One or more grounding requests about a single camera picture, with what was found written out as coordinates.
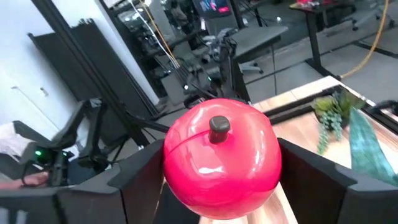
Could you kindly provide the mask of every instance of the office chair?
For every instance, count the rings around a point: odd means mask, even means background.
[[[356,12],[343,19],[343,21],[351,21],[353,23],[353,31],[357,31],[361,25],[365,24],[372,17],[376,20],[381,18],[384,9],[384,2],[382,3],[380,0],[374,0],[367,3],[368,5],[364,10]],[[389,14],[386,14],[386,18],[389,21],[389,28],[393,28],[395,26],[395,20],[393,20]]]

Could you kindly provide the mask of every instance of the red apple-shaped container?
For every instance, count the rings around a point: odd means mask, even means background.
[[[269,119],[234,100],[197,105],[165,138],[167,183],[183,204],[207,218],[229,220],[259,208],[275,189],[281,165]]]

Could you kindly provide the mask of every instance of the black table leg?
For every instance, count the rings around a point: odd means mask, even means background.
[[[319,53],[318,39],[317,39],[317,20],[316,15],[313,13],[306,14],[308,36],[310,37],[312,58],[307,59],[307,62],[313,69],[324,77],[331,76],[337,80],[341,80],[341,77],[334,75],[327,69],[322,67],[321,55]]]
[[[239,68],[237,60],[232,60],[232,87],[234,91],[239,95],[240,99],[251,102],[248,89],[243,81],[243,74]]]
[[[254,14],[256,15],[257,23],[259,27],[262,27],[261,16],[258,9],[254,9]]]

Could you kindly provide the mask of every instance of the white wall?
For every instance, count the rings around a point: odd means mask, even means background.
[[[71,26],[81,18],[93,18],[148,97],[158,102],[116,29],[108,24],[109,18],[94,0],[53,2]],[[76,101],[27,33],[41,35],[53,30],[30,0],[1,0],[0,27],[0,124],[21,120],[51,138],[67,122]],[[79,135],[84,139],[86,128]]]
[[[20,119],[51,138],[66,123],[76,102],[27,33],[45,34],[52,29],[29,0],[2,1],[0,27],[0,78],[8,83],[2,82],[0,89],[0,123]]]

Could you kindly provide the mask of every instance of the metal pole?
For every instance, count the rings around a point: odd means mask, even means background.
[[[147,146],[148,139],[141,132],[140,128],[134,124],[128,117],[122,102],[118,99],[115,92],[104,79],[101,72],[94,66],[93,62],[87,56],[82,46],[72,34],[68,23],[62,17],[61,13],[51,0],[32,0],[33,4],[43,15],[50,27],[59,36],[68,50],[78,60],[80,66],[98,87],[104,101],[113,109],[116,116],[120,119],[129,135],[135,140],[138,146]]]
[[[231,9],[239,29],[245,28],[238,0],[231,0]]]

